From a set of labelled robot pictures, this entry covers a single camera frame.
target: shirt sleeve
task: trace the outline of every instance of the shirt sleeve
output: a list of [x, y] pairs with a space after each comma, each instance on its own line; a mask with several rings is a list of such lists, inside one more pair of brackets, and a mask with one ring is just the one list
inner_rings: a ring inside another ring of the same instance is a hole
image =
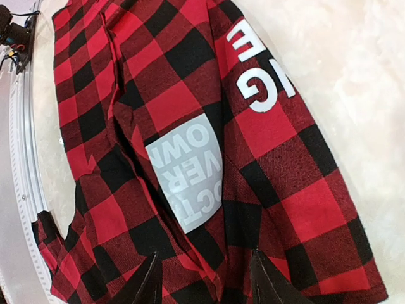
[[345, 182], [299, 92], [233, 2], [207, 7], [225, 95], [225, 156], [277, 227], [285, 275], [314, 303], [386, 299]]
[[64, 240], [56, 227], [52, 215], [47, 211], [40, 212], [37, 221], [32, 224], [32, 230], [39, 252], [44, 258], [51, 275], [54, 276], [58, 268], [57, 259], [63, 249]]

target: white letter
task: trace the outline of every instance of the white letter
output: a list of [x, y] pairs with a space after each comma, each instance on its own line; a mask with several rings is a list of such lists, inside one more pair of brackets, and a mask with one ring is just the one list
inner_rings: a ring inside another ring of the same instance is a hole
[[212, 165], [214, 165], [216, 171], [218, 172], [221, 171], [221, 165], [219, 161], [215, 158], [211, 150], [204, 152], [204, 158], [205, 158], [205, 166], [207, 167], [207, 177], [211, 177], [213, 175]]
[[274, 59], [270, 59], [269, 61], [270, 61], [271, 66], [274, 68], [274, 71], [276, 72], [278, 79], [280, 79], [280, 82], [283, 85], [283, 88], [284, 88], [285, 92], [287, 93], [287, 96], [289, 98], [291, 98], [292, 96], [295, 96], [296, 92], [294, 90], [294, 87], [292, 86], [290, 80], [285, 75], [284, 71], [281, 69], [278, 62], [275, 61]]
[[153, 155], [149, 155], [149, 159], [151, 160], [152, 166], [160, 169], [164, 166], [162, 157], [160, 157], [159, 150], [155, 147], [151, 150]]
[[214, 195], [217, 202], [220, 202], [222, 199], [222, 180], [220, 179], [216, 182], [214, 186]]
[[173, 145], [174, 147], [170, 145], [168, 141], [164, 141], [162, 144], [163, 157], [165, 158], [166, 165], [171, 163], [170, 155], [172, 155], [175, 159], [181, 157], [182, 152], [180, 148], [182, 148], [185, 153], [191, 152], [190, 147], [185, 143], [184, 139], [182, 139], [179, 134], [173, 136]]
[[198, 184], [199, 182], [202, 182], [203, 180], [207, 179], [207, 177], [205, 176], [204, 170], [196, 156], [183, 162], [182, 166], [184, 169], [186, 169], [186, 167], [192, 167], [190, 170], [186, 171], [186, 174], [188, 177], [197, 175], [195, 178], [190, 180], [190, 184], [195, 185], [195, 184]]
[[239, 77], [236, 84], [240, 92], [242, 93], [243, 97], [245, 99], [250, 98], [259, 92], [259, 89], [256, 85], [252, 85], [251, 87], [247, 86], [249, 80], [255, 77], [259, 78], [265, 84], [268, 97], [267, 100], [265, 101], [255, 100], [250, 105], [250, 107], [252, 108], [253, 111], [256, 112], [260, 113], [267, 112], [268, 110], [273, 108], [274, 105], [276, 104], [278, 92], [274, 80], [270, 77], [270, 75], [268, 75], [266, 71], [262, 70], [261, 68], [251, 68], [250, 70], [247, 70]]
[[187, 199], [183, 200], [182, 204], [183, 204], [185, 212], [189, 216], [184, 219], [184, 223], [186, 225], [189, 225], [191, 222], [194, 222], [202, 217], [201, 211], [198, 211], [197, 213], [194, 212], [194, 210], [192, 209], [192, 207], [190, 205], [189, 200], [187, 200]]
[[202, 190], [202, 191], [197, 195], [197, 201], [200, 202], [200, 203], [202, 203], [202, 202], [204, 201], [204, 197], [205, 197], [205, 196], [208, 197], [209, 205], [208, 205], [208, 206], [203, 206], [203, 207], [201, 208], [201, 210], [202, 210], [203, 212], [205, 212], [205, 213], [208, 213], [208, 212], [210, 212], [210, 211], [213, 209], [213, 207], [214, 207], [214, 196], [213, 196], [213, 193], [212, 193], [210, 190], [205, 189], [205, 190]]
[[178, 193], [188, 188], [187, 181], [184, 178], [179, 166], [173, 167], [175, 175], [169, 171], [163, 172], [162, 176], [169, 181], [169, 190], [171, 193]]
[[[201, 133], [202, 138], [200, 140], [198, 140], [194, 137], [194, 131], [199, 131]], [[187, 140], [189, 141], [189, 143], [196, 148], [201, 148], [201, 147], [205, 146], [209, 141], [208, 130], [203, 125], [200, 125], [199, 123], [189, 127], [187, 129], [186, 136], [187, 136]]]
[[231, 41], [232, 38], [239, 31], [241, 31], [244, 34], [244, 36], [239, 38], [232, 44], [234, 49], [237, 50], [238, 48], [245, 46], [249, 42], [252, 44], [252, 47], [250, 49], [248, 49], [238, 55], [239, 60], [241, 62], [244, 62], [244, 61], [256, 56], [257, 54], [260, 54], [261, 52], [266, 51], [266, 47], [261, 42], [260, 38], [256, 35], [253, 28], [248, 24], [246, 19], [241, 20], [237, 25], [235, 25], [235, 27], [227, 35], [227, 40]]

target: black square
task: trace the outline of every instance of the black square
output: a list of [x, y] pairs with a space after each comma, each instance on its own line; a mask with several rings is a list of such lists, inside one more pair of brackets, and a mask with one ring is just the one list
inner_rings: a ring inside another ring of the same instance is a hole
[[111, 193], [116, 193], [119, 188], [135, 178], [135, 174], [131, 167], [122, 167], [121, 169], [115, 171], [102, 171], [100, 176], [108, 186]]
[[103, 274], [104, 280], [107, 283], [114, 281], [121, 276], [121, 273], [118, 268], [116, 268], [114, 261], [102, 246], [95, 247], [93, 252], [100, 271]]
[[226, 14], [232, 23], [243, 17], [242, 12], [232, 1], [224, 1], [220, 4], [220, 9]]
[[145, 105], [145, 102], [133, 80], [125, 85], [125, 94], [120, 98], [120, 103], [130, 106], [133, 110]]
[[72, 225], [69, 225], [68, 235], [65, 239], [65, 248], [70, 252], [78, 243], [80, 236], [73, 230]]
[[49, 213], [40, 213], [42, 226], [46, 235], [44, 243], [46, 245], [51, 244], [59, 235], [58, 228], [55, 225], [55, 222], [52, 216]]
[[232, 108], [229, 103], [229, 99], [227, 94], [225, 93], [225, 89], [222, 88], [222, 111], [223, 111], [223, 123], [226, 125], [227, 123], [231, 122], [232, 119], [235, 118], [235, 115], [232, 111]]
[[115, 145], [113, 150], [105, 154], [98, 162], [97, 166], [102, 172], [118, 171], [123, 168], [130, 168], [130, 164], [124, 157], [121, 149]]
[[303, 244], [285, 251], [289, 264], [291, 283], [298, 290], [303, 290], [318, 283], [311, 261]]
[[360, 218], [358, 217], [352, 220], [348, 223], [347, 226], [349, 227], [353, 240], [356, 243], [361, 263], [363, 263], [363, 265], [366, 265], [373, 259], [373, 252], [370, 248], [370, 244], [368, 242], [363, 225], [361, 224]]
[[151, 137], [144, 140], [144, 145], [148, 146], [151, 143], [154, 143], [155, 141], [157, 141], [159, 138], [160, 138], [160, 135], [158, 133], [155, 133], [155, 135], [152, 135]]
[[223, 304], [236, 304], [236, 303], [246, 303], [247, 296], [243, 294], [243, 291], [237, 288], [225, 287], [222, 294]]
[[75, 93], [79, 93], [95, 79], [91, 61], [88, 61], [79, 71], [73, 75], [73, 86]]
[[155, 252], [162, 260], [176, 256], [169, 237], [158, 218], [153, 217], [129, 231], [132, 242], [140, 255], [148, 257]]
[[187, 237], [213, 270], [222, 264], [224, 260], [222, 251], [204, 226], [187, 233]]
[[145, 26], [153, 37], [156, 37], [174, 19], [177, 13], [178, 9], [169, 1], [164, 0], [155, 14], [145, 22]]
[[106, 284], [103, 281], [103, 275], [95, 265], [89, 271], [82, 274], [82, 282], [93, 301], [97, 301], [108, 292]]
[[176, 300], [177, 303], [192, 303], [192, 304], [214, 304], [207, 285], [203, 280], [197, 281], [184, 287], [171, 296]]
[[77, 22], [79, 22], [84, 16], [83, 6], [81, 6], [73, 17], [69, 20], [69, 29], [71, 30]]
[[310, 296], [308, 299], [314, 304], [343, 304], [344, 293]]
[[76, 201], [76, 209], [82, 216], [84, 216], [89, 211], [89, 207], [87, 206], [86, 198], [84, 197], [80, 181], [76, 183], [75, 201]]
[[77, 291], [75, 291], [70, 298], [68, 299], [69, 304], [82, 304], [82, 300], [77, 294]]
[[87, 43], [86, 34], [83, 30], [69, 44], [69, 56], [73, 56], [73, 54], [75, 54], [78, 51], [78, 49], [80, 49], [86, 43]]
[[274, 190], [258, 162], [254, 161], [246, 165], [240, 172], [265, 208], [280, 202], [276, 190]]
[[192, 29], [165, 56], [181, 79], [196, 71], [205, 62], [215, 59], [214, 51], [208, 41], [196, 28]]
[[34, 233], [34, 239], [35, 239], [35, 243], [37, 246], [40, 245], [40, 241], [39, 241], [39, 227], [38, 227], [38, 222], [32, 223], [31, 224], [31, 229], [32, 232]]
[[337, 169], [335, 159], [329, 150], [317, 125], [312, 125], [299, 133], [299, 137], [313, 157], [323, 176], [331, 174]]
[[211, 103], [203, 108], [204, 113], [214, 129], [216, 140], [220, 145], [221, 151], [223, 151], [223, 115], [222, 115], [222, 103], [219, 101], [217, 103]]
[[88, 112], [79, 116], [78, 123], [83, 143], [91, 140], [106, 129], [106, 121], [101, 103], [93, 106]]
[[247, 249], [259, 246], [261, 211], [260, 205], [223, 201], [228, 245]]

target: cable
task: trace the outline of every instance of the cable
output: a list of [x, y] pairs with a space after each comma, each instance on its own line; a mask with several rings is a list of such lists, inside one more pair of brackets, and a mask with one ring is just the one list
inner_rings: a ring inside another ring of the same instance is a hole
[[39, 15], [40, 11], [34, 11], [32, 13], [27, 13], [27, 14], [12, 14], [13, 16], [19, 16], [19, 17], [26, 17], [26, 16], [35, 16]]
[[0, 71], [1, 71], [1, 68], [3, 67], [3, 63], [4, 63], [4, 61], [5, 61], [6, 59], [7, 59], [7, 58], [4, 56], [3, 59], [1, 60], [1, 62], [0, 62]]

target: red square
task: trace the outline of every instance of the red square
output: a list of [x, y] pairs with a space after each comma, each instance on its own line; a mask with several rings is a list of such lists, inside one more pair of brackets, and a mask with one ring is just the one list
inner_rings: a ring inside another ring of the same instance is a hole
[[64, 125], [78, 118], [76, 96], [68, 98], [59, 104], [59, 125]]
[[236, 117], [252, 154], [259, 158], [285, 143], [297, 132], [285, 115], [280, 103], [265, 113], [248, 108]]
[[83, 144], [69, 150], [66, 154], [68, 156], [70, 169], [72, 170], [75, 181], [77, 181], [81, 176], [90, 173], [87, 166], [88, 163]]
[[202, 268], [200, 268], [196, 263], [194, 263], [194, 261], [191, 260], [191, 258], [188, 256], [188, 254], [182, 253], [177, 258], [180, 261], [180, 263], [182, 264], [183, 268], [196, 271], [196, 272], [200, 273], [201, 277], [206, 276], [205, 271], [203, 271]]
[[62, 82], [72, 78], [73, 72], [70, 60], [65, 60], [60, 65], [55, 67], [54, 76], [56, 85], [61, 84]]
[[[102, 9], [103, 6], [105, 5], [104, 1], [101, 1], [96, 4], [96, 8]], [[118, 10], [123, 10], [120, 6], [118, 6], [116, 3], [112, 2], [111, 4], [108, 5], [106, 11], [104, 12], [104, 17], [106, 21], [110, 21], [110, 18], [114, 16], [115, 13], [120, 13]]]
[[139, 53], [128, 58], [126, 64], [131, 76], [133, 78], [138, 76], [143, 69], [150, 65], [151, 62], [157, 60], [160, 56], [163, 56], [163, 52], [156, 40], [152, 40], [152, 42], [139, 51]]
[[89, 39], [86, 44], [89, 57], [94, 58], [108, 44], [108, 38], [104, 28], [100, 29]]
[[194, 26], [209, 21], [207, 7], [204, 1], [188, 0], [184, 3], [183, 7], [180, 9], [180, 12]]
[[83, 233], [80, 236], [80, 242], [82, 243], [83, 249], [86, 251], [86, 253], [89, 255], [89, 257], [92, 259], [92, 261], [95, 263], [96, 257], [94, 256], [94, 253], [93, 253], [93, 247], [91, 246], [91, 243], [86, 235], [87, 235], [87, 228], [84, 227]]
[[277, 269], [285, 276], [289, 282], [291, 282], [291, 277], [290, 277], [290, 270], [289, 270], [289, 264], [286, 259], [284, 258], [272, 258], [269, 257], [270, 261], [273, 262], [273, 264], [277, 267]]
[[170, 293], [167, 291], [167, 289], [163, 286], [162, 287], [162, 297], [165, 297], [165, 296], [170, 296]]
[[83, 24], [85, 28], [89, 28], [90, 24], [93, 22], [98, 12], [95, 9], [91, 9], [83, 16]]
[[184, 82], [167, 89], [146, 105], [157, 131], [163, 130], [176, 120], [201, 108]]
[[92, 208], [89, 213], [94, 221], [99, 244], [128, 231], [122, 210], [112, 195]]
[[135, 268], [127, 271], [122, 275], [122, 277], [128, 282], [128, 280], [134, 275], [134, 273], [137, 271], [140, 265], [136, 266]]
[[361, 267], [321, 281], [319, 287], [323, 295], [329, 295], [331, 293], [367, 290], [370, 285], [368, 284], [365, 269]]
[[301, 242], [346, 224], [324, 179], [293, 194], [282, 204]]
[[77, 266], [71, 255], [68, 254], [65, 256], [61, 262], [59, 271], [62, 271], [63, 275], [69, 278], [72, 286], [77, 288], [78, 283], [80, 282], [80, 273], [77, 270]]
[[140, 135], [139, 127], [137, 125], [135, 126], [134, 132], [131, 136], [131, 144], [137, 154], [141, 155], [147, 160], [149, 159], [144, 142], [142, 140], [142, 136]]
[[56, 40], [55, 49], [63, 50], [66, 49], [71, 43], [69, 35], [64, 35], [62, 38]]
[[105, 97], [111, 94], [112, 89], [114, 89], [114, 83], [114, 63], [110, 61], [108, 66], [99, 72], [96, 77], [97, 93], [100, 100], [103, 100]]
[[49, 251], [48, 247], [41, 248], [40, 255], [44, 258], [50, 271], [53, 271], [58, 267], [58, 262], [56, 261], [55, 256]]
[[67, 24], [71, 17], [72, 16], [70, 16], [70, 12], [67, 9], [61, 10], [54, 19], [55, 32]]

